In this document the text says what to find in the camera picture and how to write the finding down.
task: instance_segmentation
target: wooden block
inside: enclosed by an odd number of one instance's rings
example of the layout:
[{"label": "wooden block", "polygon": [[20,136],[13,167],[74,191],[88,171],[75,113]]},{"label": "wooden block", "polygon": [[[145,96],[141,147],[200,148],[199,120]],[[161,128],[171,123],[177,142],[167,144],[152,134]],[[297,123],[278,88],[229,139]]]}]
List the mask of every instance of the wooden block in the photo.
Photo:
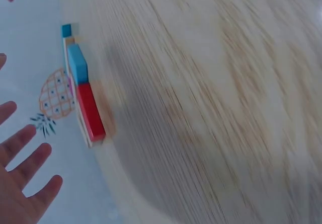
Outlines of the wooden block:
[{"label": "wooden block", "polygon": [[62,38],[71,36],[71,24],[65,24],[61,26],[61,36]]},{"label": "wooden block", "polygon": [[76,94],[90,140],[92,142],[103,140],[106,133],[90,84],[78,85]]},{"label": "wooden block", "polygon": [[74,37],[67,37],[62,39],[63,42],[63,48],[64,48],[64,57],[65,57],[65,69],[67,72],[67,76],[70,78],[70,68],[69,68],[69,62],[68,62],[68,51],[67,47],[71,44],[75,43]]},{"label": "wooden block", "polygon": [[82,135],[83,135],[83,138],[85,140],[87,147],[92,148],[92,147],[101,145],[103,143],[103,140],[98,140],[95,142],[91,141],[90,135],[89,135],[87,128],[86,128],[86,123],[85,123],[85,120],[84,120],[84,117],[82,114],[82,110],[81,110],[81,107],[78,102],[76,104],[76,114],[77,114],[78,124],[81,129],[80,131],[82,132]]},{"label": "wooden block", "polygon": [[89,82],[87,63],[78,44],[71,44],[67,47],[68,63],[70,72],[74,78],[75,84],[84,84]]}]

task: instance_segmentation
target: wooden table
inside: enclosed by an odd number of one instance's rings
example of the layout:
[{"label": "wooden table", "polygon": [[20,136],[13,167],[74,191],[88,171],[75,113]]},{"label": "wooden table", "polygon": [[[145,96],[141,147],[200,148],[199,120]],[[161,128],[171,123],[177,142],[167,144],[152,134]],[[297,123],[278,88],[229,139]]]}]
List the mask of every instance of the wooden table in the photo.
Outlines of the wooden table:
[{"label": "wooden table", "polygon": [[322,0],[62,6],[126,223],[321,223]]}]

